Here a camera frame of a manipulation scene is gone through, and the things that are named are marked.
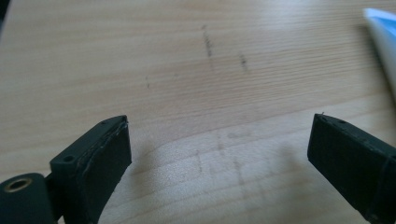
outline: white object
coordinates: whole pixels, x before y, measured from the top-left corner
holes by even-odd
[[[379,9],[366,8],[364,17],[369,23],[396,100],[396,15]]]

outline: black plastic part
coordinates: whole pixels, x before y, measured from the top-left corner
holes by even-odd
[[[308,159],[372,223],[396,220],[396,148],[359,128],[316,114]]]
[[[0,185],[0,223],[54,223],[43,175],[18,175]]]
[[[126,116],[103,120],[50,162],[46,178],[27,174],[2,183],[0,223],[47,224],[61,216],[65,223],[97,223],[129,164]]]

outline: dark object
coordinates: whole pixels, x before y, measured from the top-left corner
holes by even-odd
[[[396,148],[332,117],[314,117],[308,159],[372,223],[396,220]]]
[[[97,223],[131,164],[126,116],[106,119],[50,161],[52,173],[0,185],[0,223]]]

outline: wooden surface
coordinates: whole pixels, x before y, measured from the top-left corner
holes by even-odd
[[[14,0],[0,179],[126,114],[133,164],[100,223],[366,223],[308,162],[315,113],[396,145],[361,10],[394,1]]]

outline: wood grain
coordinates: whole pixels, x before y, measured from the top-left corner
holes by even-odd
[[[307,161],[315,113],[396,146],[361,10],[394,1],[14,0],[0,179],[126,114],[133,164],[100,223],[366,223]]]

